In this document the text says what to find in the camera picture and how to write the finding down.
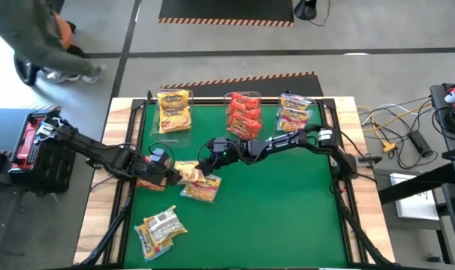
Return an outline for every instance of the yellow cable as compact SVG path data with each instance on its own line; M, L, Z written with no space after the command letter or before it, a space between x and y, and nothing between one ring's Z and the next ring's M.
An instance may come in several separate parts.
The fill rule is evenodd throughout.
M425 105L423 105L423 106L421 106L421 107L418 107L418 108L416 108L416 109L411 109L411 110L409 110L408 112L404 112L404 113L398 115L397 117L392 118L390 121L387 121L387 122L385 122L384 124L381 124L381 125L379 125L379 126L377 126L377 127L373 127L373 128L363 129L363 131L377 131L377 130L380 130L380 129L382 129L383 127L385 127L385 126L391 124L391 123L394 122L395 120L400 119L400 118L402 118L403 116L408 115L409 113L412 113L412 112L415 112L415 111L419 111L420 109L423 109L424 107L427 107L427 106L431 106L431 103L425 104Z
M368 110L369 112L371 112L371 109L370 109L369 107L367 107L367 106L357 106L356 108L357 108L357 109L366 109L366 110ZM372 125L373 129L376 128L376 126L375 126L375 115L374 115L374 113L371 114L371 125ZM388 142L387 140L382 139L382 138L381 138L381 135L379 135L379 132L378 132L377 129L374 129L374 132L375 132L376 137L378 138L379 142L383 145L383 152L384 152L384 153L388 153L389 151L391 151L391 150L393 150L393 149L396 148L396 143L390 143L390 142Z

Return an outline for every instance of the yellow snack bag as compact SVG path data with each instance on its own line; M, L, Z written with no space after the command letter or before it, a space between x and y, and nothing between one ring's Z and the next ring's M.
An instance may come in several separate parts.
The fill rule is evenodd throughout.
M180 233L188 232L182 223L179 222L176 213L174 213L175 208L176 206L173 205L162 213L144 218L144 224L149 228L155 247L162 245L163 242L172 239Z
M152 236L144 223L139 226L134 226L134 230L139 235L145 261L150 261L161 256L174 246L173 240L168 239L156 247Z
M221 178L215 175L208 175L205 179L205 183L194 182L187 184L181 191L181 196L212 203L218 193Z
M191 128L189 107L159 110L159 133L185 131Z
M189 91L161 91L158 101L162 108L183 108L188 106Z
M302 129L306 126L309 116L310 111L281 107L276 130L293 132Z
M176 161L174 163L174 169L179 170L179 174L182 179L178 182L178 185L190 184L193 182L205 182L203 172L200 169L196 169L199 161Z
M311 101L305 97L295 94L281 94L281 107L288 107L296 110L306 110Z

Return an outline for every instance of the wooden table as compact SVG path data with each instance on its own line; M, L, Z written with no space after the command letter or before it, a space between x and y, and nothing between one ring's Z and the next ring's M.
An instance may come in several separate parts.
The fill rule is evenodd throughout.
M366 143L361 130L360 121L357 115L356 103L353 97L322 97L332 98L336 102L336 109L340 128L345 132L357 145L362 153L366 153ZM107 118L106 128L102 142L107 145L115 145L125 142L128 121L131 113L131 104L133 99L137 98L114 98L111 103L109 115ZM139 128L140 116L136 117L134 122L134 135ZM343 138L345 150L347 153L357 155L353 145ZM359 173L373 177L372 171L365 167L358 167ZM104 180L107 174L99 170L94 174L92 184L95 185ZM357 210L360 216L360 222L363 230L371 239L372 243L381 251L384 257L394 262L393 250L390 238L387 232L384 215L379 202L378 191L373 181L359 177L352 181L354 196L356 198ZM113 207L113 198L116 191L116 181L108 181L94 189L87 202L86 212L84 214L83 225L81 227L79 241L74 256L74 262L80 263L90 254L92 249L99 243L102 236L107 231L110 221L110 214ZM118 242L120 229L114 238ZM357 241L353 232L350 232L351 249L353 250L353 259L355 262L360 261L357 252ZM111 259L115 260L117 256L118 245L113 246Z

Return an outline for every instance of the snack bag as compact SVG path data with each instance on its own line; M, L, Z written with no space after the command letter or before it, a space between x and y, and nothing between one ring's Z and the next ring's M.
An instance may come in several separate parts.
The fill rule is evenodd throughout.
M231 102L229 103L229 108L228 108L228 112L230 114L233 114L235 112L239 112L239 111L246 111L246 104L241 102L240 100L235 100L234 98L231 99Z
M248 110L253 110L253 109L258 109L259 106L261 105L261 99L259 97L250 97L248 99L248 102L246 103L246 109Z
M142 188L150 189L151 191L161 191L162 192L166 189L166 182L167 182L167 179L164 178L161 181L161 185L156 185L156 184L151 183L150 181L138 179L136 181L136 187L142 187Z
M174 213L175 205L155 216L144 218L144 224L149 228L155 247L161 246L165 241L172 239L180 233L187 233L182 223Z
M161 91L158 93L158 102L163 109L179 109L188 106L189 91Z
M221 178L215 175L206 176L206 182L187 184L181 191L181 196L212 203L218 193Z
M277 131L293 132L304 128L309 119L309 112L287 107L280 108L280 116L276 125Z
M261 109L250 109L248 111L242 111L242 110L234 110L235 113L239 113L242 116L254 120L256 122L261 122ZM230 124L233 121L234 117L231 114L228 119L228 124Z
M203 172L200 169L196 169L199 161L176 161L174 163L174 169L179 170L179 174L182 179L179 180L178 185L190 184L193 182L205 182Z
M234 113L228 130L242 140L254 140L258 137L259 130L263 127L258 122Z
M159 110L159 133L185 131L191 128L189 107Z
M287 107L295 110L307 110L312 103L307 97L302 97L296 94L281 94L281 107Z
M134 230L139 235L139 240L143 248L144 260L146 262L161 256L174 246L173 240L168 239L156 247L152 236L144 223L139 226L134 226Z

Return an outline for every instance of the green table surface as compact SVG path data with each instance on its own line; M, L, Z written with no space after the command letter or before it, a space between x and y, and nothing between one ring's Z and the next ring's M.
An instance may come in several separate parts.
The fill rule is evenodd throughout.
M264 129L273 135L277 106L263 106ZM155 105L146 109L142 150L150 136ZM197 159L197 150L225 130L224 106L194 106L191 142L173 147L178 161ZM310 123L320 124L316 109ZM163 193L137 188L124 267L135 268L277 268L346 266L342 234L327 157L296 148L247 166L241 162L216 170L222 177L214 203L180 196L183 186ZM188 233L174 247L145 262L134 225L175 205Z

